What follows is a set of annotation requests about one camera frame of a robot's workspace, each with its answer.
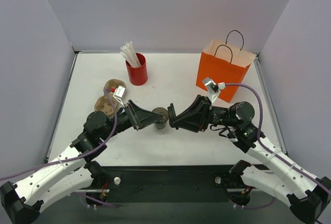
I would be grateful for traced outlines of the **black coffee cup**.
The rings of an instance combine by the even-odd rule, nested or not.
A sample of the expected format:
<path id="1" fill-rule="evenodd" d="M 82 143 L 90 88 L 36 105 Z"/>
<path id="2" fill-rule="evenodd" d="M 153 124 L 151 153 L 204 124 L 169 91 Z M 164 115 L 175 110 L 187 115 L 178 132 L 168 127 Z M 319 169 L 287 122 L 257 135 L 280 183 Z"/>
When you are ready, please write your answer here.
<path id="1" fill-rule="evenodd" d="M 153 113 L 159 114 L 162 116 L 160 120 L 154 123 L 155 128 L 157 129 L 164 129 L 168 123 L 169 120 L 169 113 L 167 109 L 163 107 L 157 107 L 152 110 Z"/>

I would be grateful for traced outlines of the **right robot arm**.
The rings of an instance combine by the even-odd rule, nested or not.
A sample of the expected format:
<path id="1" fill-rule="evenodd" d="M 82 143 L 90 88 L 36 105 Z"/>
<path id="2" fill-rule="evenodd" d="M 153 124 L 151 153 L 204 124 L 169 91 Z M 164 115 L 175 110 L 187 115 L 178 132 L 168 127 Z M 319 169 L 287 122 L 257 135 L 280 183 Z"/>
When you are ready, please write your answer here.
<path id="1" fill-rule="evenodd" d="M 229 108 L 214 107 L 206 96 L 197 95 L 194 102 L 179 115 L 173 105 L 168 107 L 169 124 L 175 129 L 192 132 L 223 126 L 228 139 L 242 152 L 271 170 L 271 174 L 240 160 L 230 169 L 232 185 L 257 188 L 282 201 L 303 223 L 316 223 L 330 204 L 330 179 L 317 176 L 297 166 L 275 147 L 252 123 L 255 111 L 245 101 Z"/>

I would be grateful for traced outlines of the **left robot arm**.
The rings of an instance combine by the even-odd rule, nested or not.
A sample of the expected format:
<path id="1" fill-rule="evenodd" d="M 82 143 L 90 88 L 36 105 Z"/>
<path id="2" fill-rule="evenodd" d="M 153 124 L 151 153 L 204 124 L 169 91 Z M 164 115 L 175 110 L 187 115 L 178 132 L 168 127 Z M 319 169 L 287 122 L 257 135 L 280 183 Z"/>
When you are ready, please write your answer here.
<path id="1" fill-rule="evenodd" d="M 105 141 L 131 127 L 143 129 L 161 118 L 161 114 L 141 109 L 132 100 L 113 118 L 101 111 L 92 112 L 83 132 L 55 159 L 29 177 L 1 186 L 1 205 L 11 222 L 33 223 L 48 206 L 72 192 L 106 184 L 106 172 L 95 161 L 107 148 Z"/>

